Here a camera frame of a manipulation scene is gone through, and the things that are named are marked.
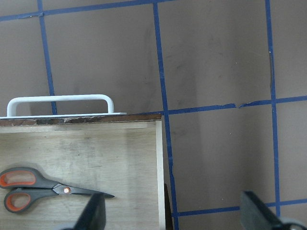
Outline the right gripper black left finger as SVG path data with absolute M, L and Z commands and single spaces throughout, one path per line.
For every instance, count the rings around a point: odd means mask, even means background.
M 106 206 L 103 194 L 94 194 L 72 227 L 60 230 L 104 230 L 106 226 Z

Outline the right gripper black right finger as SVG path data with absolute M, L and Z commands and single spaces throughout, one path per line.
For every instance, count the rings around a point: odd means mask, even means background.
M 240 200 L 240 222 L 245 230 L 305 230 L 307 228 L 298 220 L 277 217 L 252 191 L 243 191 Z

